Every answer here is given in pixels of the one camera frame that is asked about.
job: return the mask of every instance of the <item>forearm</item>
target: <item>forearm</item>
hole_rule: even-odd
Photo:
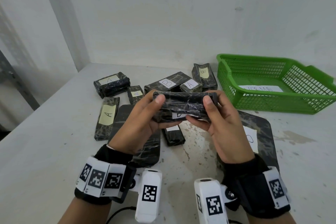
[[[74,198],[58,224],[105,224],[110,212],[108,205],[93,205]]]
[[[259,219],[249,214],[247,214],[247,218],[249,219],[250,224],[296,224],[289,212],[274,219]]]

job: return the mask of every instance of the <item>qr-like marker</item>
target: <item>qr-like marker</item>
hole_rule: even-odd
[[[90,166],[89,164],[85,164],[85,167],[84,167],[81,175],[79,176],[79,178],[81,180],[83,180],[84,182],[86,182],[86,179],[87,179],[87,177],[88,177],[88,175],[91,171],[91,168],[92,168],[92,166]]]
[[[105,172],[93,169],[88,185],[100,189],[104,182],[104,176],[105,176]]]
[[[219,196],[215,197],[206,197],[208,213],[209,215],[215,215],[223,213],[223,208],[221,204],[221,199]]]
[[[200,210],[201,213],[202,212],[202,204],[201,204],[201,198],[196,194],[196,198],[197,198],[197,206],[198,206],[198,209]]]
[[[284,196],[284,191],[281,187],[279,179],[269,181],[269,185],[272,188],[272,194],[274,196],[274,199]]]
[[[123,174],[108,173],[104,188],[119,189]]]
[[[142,201],[155,202],[157,190],[157,186],[145,185],[143,187]]]

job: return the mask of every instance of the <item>basket handle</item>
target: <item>basket handle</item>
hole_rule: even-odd
[[[326,81],[327,83],[333,84],[334,83],[334,78],[330,76],[329,74],[321,71],[320,69],[310,65],[306,66],[306,71],[309,73],[314,73],[314,77],[318,77],[322,81]]]

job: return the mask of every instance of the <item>left hand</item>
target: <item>left hand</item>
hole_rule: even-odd
[[[143,148],[145,142],[159,128],[170,128],[181,123],[181,121],[157,123],[152,120],[166,101],[162,94],[153,100],[154,91],[156,90],[151,90],[134,106],[124,125],[109,142],[109,146],[117,151],[133,155]]]

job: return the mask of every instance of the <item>handwritten label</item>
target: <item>handwritten label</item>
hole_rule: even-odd
[[[244,127],[245,134],[247,137],[247,140],[250,143],[250,146],[253,150],[253,152],[258,153],[258,139],[257,139],[257,131],[252,128]]]
[[[101,110],[99,122],[102,125],[109,126],[114,121],[114,114],[116,112],[116,106],[103,105]]]
[[[116,74],[110,77],[101,79],[98,82],[100,83],[100,85],[105,85],[105,84],[108,84],[110,82],[115,82],[115,81],[119,81],[119,77]]]
[[[209,78],[209,70],[207,67],[199,68],[199,76],[206,79]]]
[[[240,87],[246,90],[283,92],[279,86],[273,86],[273,85],[240,85]]]
[[[178,125],[173,126],[173,127],[171,127],[171,128],[166,128],[166,129],[167,129],[167,131],[180,130],[180,128],[179,128]]]
[[[175,86],[175,85],[176,85],[176,83],[174,83],[174,82],[168,80],[167,78],[165,78],[165,79],[159,81],[159,83],[163,84],[163,85],[166,86],[168,89],[170,89],[172,86]]]
[[[187,116],[188,114],[182,114],[182,113],[175,113],[175,112],[172,112],[172,118],[173,119],[178,119],[178,118],[184,118],[185,116]]]
[[[131,94],[133,97],[139,97],[142,95],[142,92],[141,90],[138,90],[138,91],[131,91]]]
[[[185,86],[188,87],[188,89],[193,89],[198,85],[198,82],[195,82],[193,79],[190,79],[189,81],[183,83]]]

